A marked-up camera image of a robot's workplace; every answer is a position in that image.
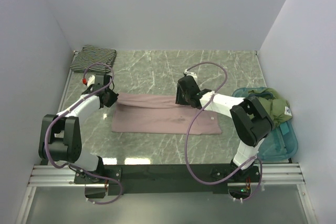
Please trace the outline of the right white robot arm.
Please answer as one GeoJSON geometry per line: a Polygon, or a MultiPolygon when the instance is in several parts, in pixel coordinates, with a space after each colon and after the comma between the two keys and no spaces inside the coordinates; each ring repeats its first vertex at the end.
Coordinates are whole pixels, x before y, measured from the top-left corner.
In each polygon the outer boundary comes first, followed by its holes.
{"type": "Polygon", "coordinates": [[[179,105],[189,105],[198,110],[187,128],[184,157],[187,170],[199,183],[217,185],[229,179],[241,182],[249,175],[249,168],[257,159],[259,148],[268,134],[274,129],[274,123],[266,109],[254,95],[247,98],[222,95],[210,89],[201,90],[194,77],[185,75],[177,82],[176,101],[179,105]],[[216,112],[232,119],[239,146],[231,161],[230,173],[216,182],[205,182],[192,171],[187,158],[187,143],[191,128],[204,111],[216,112]]]}

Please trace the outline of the pink tank top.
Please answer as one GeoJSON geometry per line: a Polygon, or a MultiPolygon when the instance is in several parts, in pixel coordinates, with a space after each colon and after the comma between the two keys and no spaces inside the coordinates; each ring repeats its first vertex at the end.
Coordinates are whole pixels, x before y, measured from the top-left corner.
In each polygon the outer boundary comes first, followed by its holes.
{"type": "Polygon", "coordinates": [[[185,134],[198,109],[175,103],[175,96],[120,93],[111,129],[117,133],[185,134]]]}

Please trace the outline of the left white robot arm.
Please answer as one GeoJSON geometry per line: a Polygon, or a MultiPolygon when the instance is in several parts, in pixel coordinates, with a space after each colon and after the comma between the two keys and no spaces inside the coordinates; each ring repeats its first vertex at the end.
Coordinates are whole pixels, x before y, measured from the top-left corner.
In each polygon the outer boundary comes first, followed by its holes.
{"type": "Polygon", "coordinates": [[[62,161],[87,176],[93,183],[106,176],[103,160],[82,149],[81,124],[94,112],[111,107],[118,99],[113,91],[113,77],[96,74],[82,80],[87,86],[79,99],[56,115],[43,117],[38,154],[50,162],[62,161]]]}

